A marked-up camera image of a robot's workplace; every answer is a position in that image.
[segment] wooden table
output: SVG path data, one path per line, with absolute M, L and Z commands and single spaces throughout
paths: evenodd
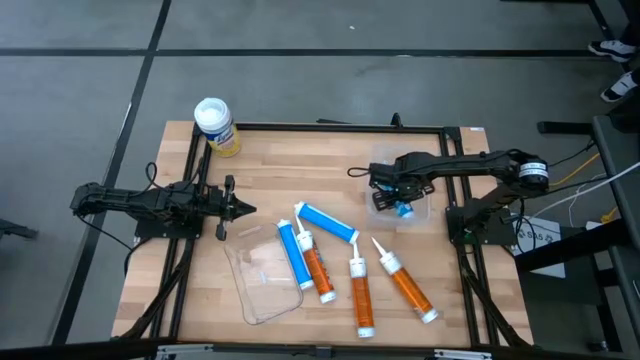
M 158 153 L 158 183 L 182 178 L 193 123 L 167 123 Z M 484 130 L 462 128 L 466 154 L 488 151 Z M 454 247 L 447 236 L 444 209 L 448 204 L 442 179 L 434 181 L 431 220 L 415 227 L 373 230 L 367 226 L 365 190 L 367 178 L 346 175 L 351 166 L 367 166 L 373 146 L 410 146 L 416 151 L 439 154 L 437 136 L 418 134 L 319 133 L 241 131 L 242 151 L 228 159 L 213 157 L 209 183 L 221 184 L 224 176 L 236 179 L 236 195 L 258 208 L 257 212 L 229 226 L 227 241 L 249 228 L 293 220 L 293 205 L 306 201 L 361 231 L 360 253 L 367 259 L 376 336 L 356 336 L 348 260 L 352 248 L 344 241 L 314 228 L 337 299 L 321 305 L 315 290 L 307 290 L 302 305 L 260 325 L 245 323 L 224 242 L 214 237 L 217 218 L 205 221 L 196 242 L 189 275 L 179 340 L 274 344 L 333 344 L 384 346 L 468 347 L 469 335 Z M 481 197 L 496 186 L 490 177 L 472 177 L 473 195 Z M 440 316 L 427 325 L 414 314 L 396 291 L 378 262 L 370 241 L 374 236 L 393 250 Z M 168 240 L 154 239 L 131 259 L 113 335 L 133 325 L 158 291 Z M 532 342 L 529 321 L 513 259 L 498 246 L 484 246 L 484 258 L 496 305 L 519 335 Z M 163 318 L 167 334 L 172 298 Z M 482 306 L 476 299 L 481 339 L 486 342 Z

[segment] clear plastic container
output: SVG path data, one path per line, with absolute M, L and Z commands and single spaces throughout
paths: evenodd
M 393 165 L 396 158 L 416 151 L 408 146 L 388 146 L 388 144 L 377 144 L 374 146 L 371 154 L 371 162 L 380 164 Z M 367 203 L 367 225 L 373 228 L 395 228 L 399 226 L 413 226 L 425 224 L 431 217 L 431 199 L 427 195 L 422 199 L 413 201 L 410 205 L 413 208 L 413 214 L 410 217 L 400 217 L 396 213 L 395 208 L 378 211 L 373 203 L 373 193 L 378 191 L 367 184 L 365 191 L 365 199 Z
M 275 224 L 238 234 L 227 240 L 224 250 L 248 324 L 263 323 L 302 304 L 302 292 Z

